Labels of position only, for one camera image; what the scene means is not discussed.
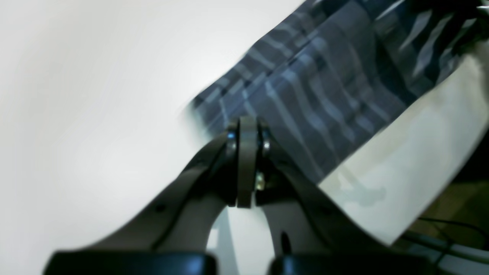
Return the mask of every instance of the black cable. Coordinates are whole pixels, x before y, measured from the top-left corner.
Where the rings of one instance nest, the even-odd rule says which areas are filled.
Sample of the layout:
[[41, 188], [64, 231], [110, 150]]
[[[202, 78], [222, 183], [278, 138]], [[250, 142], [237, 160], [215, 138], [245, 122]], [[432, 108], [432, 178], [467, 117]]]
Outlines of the black cable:
[[419, 217], [418, 220], [421, 221], [427, 221], [427, 222], [435, 222], [435, 223], [445, 223], [445, 224], [450, 224], [450, 225], [457, 225], [457, 226], [462, 226], [466, 228], [470, 228], [474, 231], [477, 231], [481, 236], [484, 237], [484, 246], [482, 247], [483, 250], [489, 250], [489, 234], [482, 230], [481, 228], [471, 225], [468, 223], [463, 223], [463, 222], [456, 222], [456, 221], [447, 221], [447, 220], [440, 220], [440, 219], [432, 219], [432, 218], [425, 218], [425, 217]]
[[446, 244], [446, 247], [445, 249], [443, 249], [442, 253], [440, 254], [440, 256], [438, 257], [438, 259], [436, 259], [436, 261], [433, 263], [433, 265], [435, 266], [436, 268], [436, 272], [437, 274], [440, 274], [440, 271], [441, 271], [441, 268], [440, 268], [440, 262], [443, 260], [443, 258], [450, 252], [450, 250], [452, 249], [452, 246], [455, 244], [455, 242], [453, 240], [449, 240]]
[[438, 230], [438, 232], [443, 236], [443, 238], [445, 238], [445, 240], [447, 242], [452, 242], [452, 243], [455, 243], [455, 240], [453, 240], [452, 238], [450, 238], [450, 236], [448, 236], [447, 233], [445, 233], [436, 223], [432, 223], [431, 224], [434, 228], [436, 228], [436, 230]]

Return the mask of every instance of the white surface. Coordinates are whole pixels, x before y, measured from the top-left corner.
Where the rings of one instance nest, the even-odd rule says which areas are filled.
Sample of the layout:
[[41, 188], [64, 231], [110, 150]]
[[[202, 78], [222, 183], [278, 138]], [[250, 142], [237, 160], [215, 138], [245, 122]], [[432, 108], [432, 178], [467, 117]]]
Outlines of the white surface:
[[[40, 274], [54, 250], [89, 245], [133, 217], [202, 145], [177, 119], [182, 108], [301, 2], [0, 2], [0, 274]], [[392, 241], [487, 116], [478, 83], [429, 94], [404, 131], [385, 130], [325, 189]], [[273, 256], [263, 215], [232, 209], [229, 219], [241, 273], [263, 273]]]
[[209, 239], [207, 240], [208, 249], [216, 249], [219, 244], [219, 229], [211, 229], [209, 232]]

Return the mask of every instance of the metal bolt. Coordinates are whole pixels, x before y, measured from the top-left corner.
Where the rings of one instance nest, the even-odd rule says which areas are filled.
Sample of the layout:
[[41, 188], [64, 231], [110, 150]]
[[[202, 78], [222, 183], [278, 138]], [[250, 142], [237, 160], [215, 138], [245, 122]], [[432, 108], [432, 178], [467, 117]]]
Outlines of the metal bolt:
[[256, 173], [255, 178], [256, 190], [263, 191], [265, 189], [265, 176], [262, 172]]

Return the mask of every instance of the screw hole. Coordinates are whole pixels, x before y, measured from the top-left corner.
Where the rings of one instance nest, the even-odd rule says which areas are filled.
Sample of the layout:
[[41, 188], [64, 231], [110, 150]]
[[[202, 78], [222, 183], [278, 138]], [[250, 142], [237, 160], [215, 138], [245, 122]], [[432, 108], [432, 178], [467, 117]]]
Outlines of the screw hole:
[[280, 243], [282, 244], [282, 253], [284, 255], [292, 254], [292, 246], [290, 245], [290, 240], [287, 233], [282, 232], [280, 235]]
[[155, 208], [155, 211], [160, 213], [160, 212], [165, 211], [165, 209], [166, 209], [166, 205], [157, 205]]

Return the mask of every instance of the plaid fabric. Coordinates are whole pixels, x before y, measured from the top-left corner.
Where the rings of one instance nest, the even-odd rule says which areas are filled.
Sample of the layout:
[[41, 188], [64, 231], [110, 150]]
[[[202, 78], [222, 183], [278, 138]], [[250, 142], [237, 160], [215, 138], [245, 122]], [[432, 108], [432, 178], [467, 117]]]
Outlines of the plaid fabric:
[[447, 78], [481, 31], [466, 12], [412, 3], [307, 0], [193, 100], [196, 118], [217, 135], [232, 117], [263, 117], [320, 182]]

